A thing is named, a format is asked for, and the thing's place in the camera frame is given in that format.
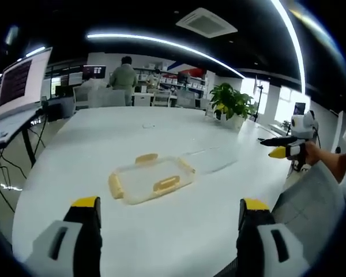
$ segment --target white pot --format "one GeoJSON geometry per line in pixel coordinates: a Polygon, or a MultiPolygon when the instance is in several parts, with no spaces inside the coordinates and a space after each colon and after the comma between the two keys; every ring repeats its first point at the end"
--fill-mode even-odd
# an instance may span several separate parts
{"type": "Polygon", "coordinates": [[[236,132],[239,132],[241,130],[242,124],[245,122],[245,119],[234,114],[233,117],[227,120],[225,118],[225,114],[222,114],[220,117],[220,122],[223,126],[226,126],[230,129],[233,129],[236,132]]]}

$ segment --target chair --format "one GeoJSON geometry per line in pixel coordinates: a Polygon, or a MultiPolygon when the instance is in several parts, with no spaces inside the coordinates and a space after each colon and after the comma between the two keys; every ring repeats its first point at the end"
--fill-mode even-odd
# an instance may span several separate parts
{"type": "Polygon", "coordinates": [[[140,95],[138,92],[134,94],[135,107],[150,107],[151,97],[140,95]]]}
{"type": "Polygon", "coordinates": [[[123,107],[126,105],[124,89],[99,88],[89,95],[91,108],[123,107]]]}
{"type": "Polygon", "coordinates": [[[152,106],[154,107],[170,107],[171,91],[159,91],[157,89],[153,90],[154,100],[152,106]]]}
{"type": "Polygon", "coordinates": [[[209,104],[210,104],[209,99],[204,99],[204,98],[200,99],[200,109],[206,110],[208,108],[209,104]]]}
{"type": "Polygon", "coordinates": [[[88,108],[89,102],[88,102],[88,93],[90,91],[89,87],[74,87],[73,93],[74,93],[74,103],[75,103],[75,109],[80,110],[82,108],[88,108]]]}
{"type": "Polygon", "coordinates": [[[182,108],[196,108],[195,93],[192,91],[177,90],[176,106],[182,108]]]}

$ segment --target office desk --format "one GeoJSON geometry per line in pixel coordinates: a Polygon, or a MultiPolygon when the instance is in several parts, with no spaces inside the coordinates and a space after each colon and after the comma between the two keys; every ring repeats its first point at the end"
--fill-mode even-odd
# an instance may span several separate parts
{"type": "Polygon", "coordinates": [[[63,219],[73,201],[97,195],[102,276],[213,276],[236,257],[240,199],[258,198],[273,208],[287,177],[290,161],[270,158],[271,148],[258,137],[273,135],[252,121],[237,134],[200,110],[80,110],[29,173],[14,215],[13,253],[24,261],[35,238],[63,219]],[[216,146],[236,148],[238,161],[139,205],[111,197],[108,176],[137,156],[179,156],[216,146]]]}
{"type": "Polygon", "coordinates": [[[31,127],[31,121],[39,116],[39,110],[40,108],[33,108],[0,120],[0,149],[6,148],[17,134],[22,131],[24,144],[32,166],[35,164],[36,158],[27,129],[31,127]]]}

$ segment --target green leaves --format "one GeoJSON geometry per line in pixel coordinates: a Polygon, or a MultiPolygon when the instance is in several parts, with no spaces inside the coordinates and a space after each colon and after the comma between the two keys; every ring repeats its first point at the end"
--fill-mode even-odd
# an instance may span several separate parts
{"type": "Polygon", "coordinates": [[[255,113],[255,106],[251,104],[252,97],[248,94],[241,94],[233,89],[228,83],[216,85],[210,92],[213,95],[212,107],[224,105],[226,107],[225,117],[230,119],[234,114],[247,118],[248,114],[255,113]]]}

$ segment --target air conditioner vent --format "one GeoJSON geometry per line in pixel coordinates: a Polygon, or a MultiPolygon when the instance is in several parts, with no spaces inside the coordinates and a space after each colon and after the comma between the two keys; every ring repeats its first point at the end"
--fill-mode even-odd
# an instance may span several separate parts
{"type": "Polygon", "coordinates": [[[206,38],[237,32],[237,29],[231,24],[204,8],[194,10],[179,20],[176,25],[206,38]]]}

